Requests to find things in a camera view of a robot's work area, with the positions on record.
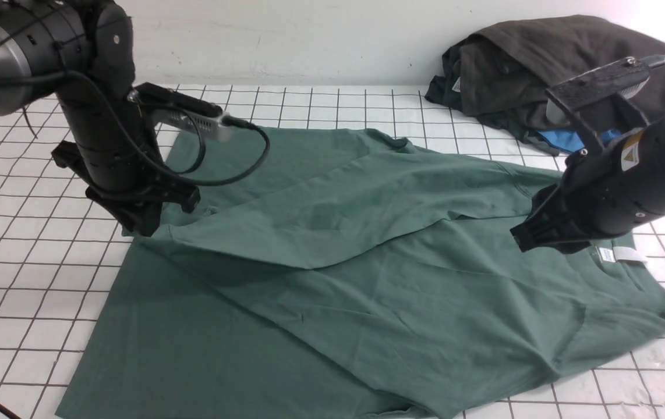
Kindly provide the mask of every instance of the white grid mat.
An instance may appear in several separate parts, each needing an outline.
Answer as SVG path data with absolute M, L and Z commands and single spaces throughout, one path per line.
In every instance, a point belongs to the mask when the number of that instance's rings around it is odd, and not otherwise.
M 225 105 L 266 127 L 377 128 L 444 153 L 545 169 L 564 167 L 508 133 L 430 104 L 419 87 L 170 86 Z M 84 197 L 84 183 L 53 164 L 70 139 L 58 103 L 0 118 L 0 402 L 25 418 L 48 419 L 82 356 L 128 240 Z M 162 153 L 177 132 L 160 129 Z M 665 219 L 636 231 L 649 268 L 665 286 Z M 602 368 L 463 419 L 665 419 L 665 338 Z

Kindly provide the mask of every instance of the screw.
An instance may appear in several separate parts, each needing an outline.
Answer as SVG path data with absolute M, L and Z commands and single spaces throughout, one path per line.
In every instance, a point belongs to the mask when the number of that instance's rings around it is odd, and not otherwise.
M 127 99 L 130 103 L 135 104 L 139 101 L 139 93 L 136 90 L 131 90 L 130 92 L 128 92 Z

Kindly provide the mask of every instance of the blue fabric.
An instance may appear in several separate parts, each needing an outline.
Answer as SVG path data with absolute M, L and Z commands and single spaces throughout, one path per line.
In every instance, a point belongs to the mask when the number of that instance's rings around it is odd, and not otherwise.
M 567 151 L 568 153 L 575 153 L 575 151 L 581 150 L 583 148 L 581 138 L 575 131 L 546 130 L 537 132 L 554 148 L 559 148 L 563 151 Z M 609 143 L 609 141 L 614 140 L 618 136 L 620 136 L 620 131 L 609 130 L 602 134 L 602 141 L 606 145 Z

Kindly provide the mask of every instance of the clothing label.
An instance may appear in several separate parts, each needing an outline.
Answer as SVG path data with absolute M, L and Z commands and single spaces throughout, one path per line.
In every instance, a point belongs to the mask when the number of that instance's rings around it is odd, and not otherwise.
M 626 260 L 628 262 L 648 263 L 649 258 L 642 255 L 638 250 L 632 247 L 612 247 L 614 257 L 617 260 Z
M 596 249 L 599 251 L 599 257 L 601 257 L 603 261 L 612 263 L 617 262 L 612 249 L 606 249 L 604 247 L 597 247 Z

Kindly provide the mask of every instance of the pile of clothes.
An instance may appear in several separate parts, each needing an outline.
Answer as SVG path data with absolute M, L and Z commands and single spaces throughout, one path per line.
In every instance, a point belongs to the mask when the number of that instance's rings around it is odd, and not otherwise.
M 558 155 L 579 150 L 582 142 L 569 126 L 548 120 L 545 90 L 618 59 L 651 55 L 665 55 L 665 43 L 599 17 L 501 22 L 444 53 L 444 76 L 434 77 L 426 100 Z M 631 101 L 650 121 L 663 117 L 665 67 Z

